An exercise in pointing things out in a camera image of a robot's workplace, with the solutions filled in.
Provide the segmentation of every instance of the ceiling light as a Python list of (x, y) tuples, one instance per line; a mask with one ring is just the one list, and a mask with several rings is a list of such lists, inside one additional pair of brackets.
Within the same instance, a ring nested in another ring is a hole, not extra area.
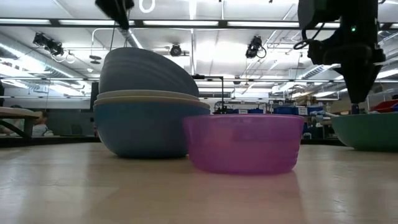
[(72, 95), (72, 96), (81, 95), (81, 93), (79, 91), (76, 91), (71, 88), (61, 86), (61, 85), (50, 85), (49, 88), (51, 90), (57, 91), (59, 93), (65, 94), (65, 95)]
[[(224, 92), (232, 92), (234, 88), (224, 88)], [(201, 93), (222, 92), (222, 88), (199, 88)]]
[(236, 93), (241, 93), (247, 90), (246, 93), (270, 93), (272, 92), (272, 89), (270, 88), (251, 88), (251, 89), (246, 89), (246, 88), (237, 88)]
[(217, 26), (217, 21), (144, 21), (147, 26)]
[(388, 4), (398, 4), (398, 2), (396, 1), (391, 1), (391, 0), (387, 0), (384, 3), (388, 3)]
[(228, 22), (228, 26), (298, 28), (299, 23), (298, 22)]
[(388, 71), (380, 72), (377, 75), (377, 79), (386, 78), (386, 77), (389, 77), (391, 75), (397, 75), (397, 74), (398, 74), (398, 69), (388, 70)]
[(114, 25), (114, 21), (112, 21), (112, 20), (63, 19), (63, 20), (59, 20), (59, 23), (61, 25), (71, 25), (71, 26), (80, 26), (80, 25), (112, 26), (112, 25)]
[(334, 93), (335, 93), (334, 91), (324, 91), (324, 92), (320, 92), (320, 93), (314, 94), (313, 96), (314, 97), (323, 97), (323, 96), (332, 95)]
[[(316, 28), (320, 28), (322, 24), (318, 24), (316, 26)], [(325, 25), (323, 26), (323, 28), (339, 28), (340, 27), (340, 23), (338, 22), (327, 22), (325, 23)]]
[(0, 24), (50, 25), (48, 19), (0, 19)]
[(2, 82), (19, 88), (28, 88), (27, 85), (20, 83), (18, 80), (3, 80)]

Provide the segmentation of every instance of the blue bowl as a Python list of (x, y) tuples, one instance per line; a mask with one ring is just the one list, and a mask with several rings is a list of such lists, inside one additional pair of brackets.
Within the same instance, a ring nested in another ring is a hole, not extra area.
[(163, 159), (185, 157), (182, 120), (210, 110), (177, 102), (124, 102), (95, 105), (101, 141), (120, 157)]

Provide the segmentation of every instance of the bowl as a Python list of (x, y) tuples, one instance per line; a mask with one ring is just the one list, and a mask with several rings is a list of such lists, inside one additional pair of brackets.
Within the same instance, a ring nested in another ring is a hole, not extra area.
[(292, 115), (205, 115), (185, 118), (184, 130), (198, 169), (279, 174), (297, 162), (303, 124), (303, 117)]
[(153, 96), (105, 98), (94, 110), (105, 146), (120, 157), (138, 159), (185, 157), (183, 119), (210, 114), (199, 101)]
[(398, 113), (355, 114), (331, 119), (338, 139), (362, 151), (398, 151)]
[(122, 47), (107, 54), (99, 79), (99, 92), (162, 90), (198, 96), (193, 78), (179, 65), (157, 53)]
[(119, 91), (109, 91), (106, 93), (100, 93), (97, 96), (97, 100), (109, 97), (118, 97), (118, 96), (165, 96), (165, 97), (173, 97), (173, 98), (181, 98), (188, 100), (199, 100), (199, 98), (184, 94), (184, 93), (176, 93), (171, 91), (160, 91), (160, 90), (119, 90)]

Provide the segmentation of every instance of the desk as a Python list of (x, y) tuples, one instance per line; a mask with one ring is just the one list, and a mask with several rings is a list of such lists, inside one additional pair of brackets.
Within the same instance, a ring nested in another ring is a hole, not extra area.
[[(0, 107), (0, 125), (4, 126), (23, 138), (31, 138), (34, 120), (40, 117), (40, 112), (33, 112), (27, 109)], [(12, 124), (2, 119), (24, 119), (24, 130), (21, 131)]]
[(398, 154), (300, 147), (293, 172), (208, 174), (101, 143), (0, 150), (1, 223), (374, 224), (398, 221)]

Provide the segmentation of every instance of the red object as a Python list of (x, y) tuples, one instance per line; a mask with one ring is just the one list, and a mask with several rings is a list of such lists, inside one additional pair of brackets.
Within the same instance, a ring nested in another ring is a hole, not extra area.
[(398, 100), (390, 100), (379, 103), (377, 106), (374, 107), (374, 111), (379, 113), (390, 113), (394, 112), (394, 105), (398, 104)]

